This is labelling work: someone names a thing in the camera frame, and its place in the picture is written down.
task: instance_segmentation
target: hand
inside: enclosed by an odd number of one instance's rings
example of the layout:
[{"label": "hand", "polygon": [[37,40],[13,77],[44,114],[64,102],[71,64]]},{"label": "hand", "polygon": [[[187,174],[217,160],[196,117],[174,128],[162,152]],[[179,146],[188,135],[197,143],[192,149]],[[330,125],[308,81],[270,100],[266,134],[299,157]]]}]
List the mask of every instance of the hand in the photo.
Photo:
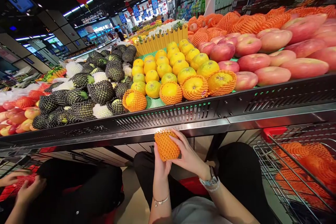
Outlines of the hand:
[{"label": "hand", "polygon": [[177,131],[176,129],[172,129],[172,131],[177,135],[179,140],[173,136],[169,137],[180,148],[182,157],[181,159],[173,159],[171,162],[192,173],[195,173],[203,180],[210,180],[211,173],[209,166],[196,154],[186,137],[180,131]]},{"label": "hand", "polygon": [[168,160],[163,162],[160,158],[158,145],[154,143],[154,154],[155,154],[155,171],[154,178],[157,179],[166,179],[172,167],[171,161]]},{"label": "hand", "polygon": [[44,190],[47,184],[46,179],[42,179],[39,175],[35,177],[35,181],[31,186],[27,187],[28,180],[26,180],[17,193],[16,203],[29,205],[40,193]]},{"label": "hand", "polygon": [[18,182],[18,177],[28,176],[29,174],[31,174],[31,171],[29,170],[14,171],[6,177],[0,179],[0,187],[11,186]]}]

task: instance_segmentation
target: yellow picket fence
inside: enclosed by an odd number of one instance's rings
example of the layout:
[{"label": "yellow picket fence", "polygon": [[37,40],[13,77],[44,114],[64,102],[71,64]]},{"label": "yellow picket fence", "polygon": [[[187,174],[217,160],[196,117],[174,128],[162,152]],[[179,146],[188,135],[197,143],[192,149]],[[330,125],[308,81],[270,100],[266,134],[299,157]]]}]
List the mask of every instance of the yellow picket fence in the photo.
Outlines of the yellow picket fence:
[{"label": "yellow picket fence", "polygon": [[160,37],[155,36],[155,39],[148,38],[142,44],[139,42],[134,44],[136,47],[136,56],[140,57],[142,55],[146,55],[160,49],[166,48],[167,45],[171,42],[176,42],[177,44],[182,39],[188,39],[188,24],[184,24],[182,30],[178,29],[177,31],[169,31],[167,30],[166,33],[161,34]]}]

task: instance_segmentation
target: black pants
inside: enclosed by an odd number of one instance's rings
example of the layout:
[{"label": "black pants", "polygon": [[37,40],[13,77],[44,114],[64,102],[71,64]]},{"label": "black pants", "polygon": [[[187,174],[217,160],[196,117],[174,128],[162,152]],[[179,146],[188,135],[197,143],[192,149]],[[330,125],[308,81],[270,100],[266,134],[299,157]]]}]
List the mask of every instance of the black pants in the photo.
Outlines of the black pants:
[{"label": "black pants", "polygon": [[[219,148],[217,157],[218,177],[223,185],[261,224],[274,223],[261,181],[259,160],[254,150],[245,143],[235,142]],[[139,152],[134,158],[135,172],[149,207],[153,198],[154,158],[154,154],[149,152]],[[171,175],[168,176],[168,182],[172,209],[196,196]]]},{"label": "black pants", "polygon": [[[37,174],[47,179],[44,191],[29,206],[25,223],[90,223],[95,217],[112,211],[123,200],[120,190],[122,171],[60,159],[49,159]],[[82,185],[62,195],[64,189]],[[5,223],[15,197],[0,202],[0,223]]]}]

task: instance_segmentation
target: wristwatch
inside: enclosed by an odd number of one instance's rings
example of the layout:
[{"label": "wristwatch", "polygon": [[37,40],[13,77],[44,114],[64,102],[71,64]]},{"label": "wristwatch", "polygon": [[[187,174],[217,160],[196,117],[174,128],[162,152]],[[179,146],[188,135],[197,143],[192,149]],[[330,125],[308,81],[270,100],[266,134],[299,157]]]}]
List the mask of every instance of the wristwatch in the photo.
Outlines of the wristwatch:
[{"label": "wristwatch", "polygon": [[211,179],[204,181],[203,179],[199,178],[201,184],[203,186],[207,186],[207,187],[210,187],[212,185],[213,186],[217,185],[218,182],[219,182],[219,178],[218,178],[217,174],[215,174],[214,168],[212,166],[209,166],[209,168],[210,168]]}]

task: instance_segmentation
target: bracelet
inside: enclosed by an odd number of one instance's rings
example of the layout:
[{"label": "bracelet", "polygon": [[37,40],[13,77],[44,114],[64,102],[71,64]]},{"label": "bracelet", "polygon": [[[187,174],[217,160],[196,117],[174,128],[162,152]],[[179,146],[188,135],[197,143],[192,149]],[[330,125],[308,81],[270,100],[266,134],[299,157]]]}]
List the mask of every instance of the bracelet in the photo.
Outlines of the bracelet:
[{"label": "bracelet", "polygon": [[154,199],[154,196],[153,196],[153,200],[154,200],[154,202],[155,202],[155,207],[157,207],[158,204],[159,204],[159,205],[162,205],[162,204],[165,203],[168,199],[169,199],[169,192],[168,192],[168,196],[167,196],[167,198],[164,199],[164,200],[162,200],[162,201],[156,201],[156,200]]}]

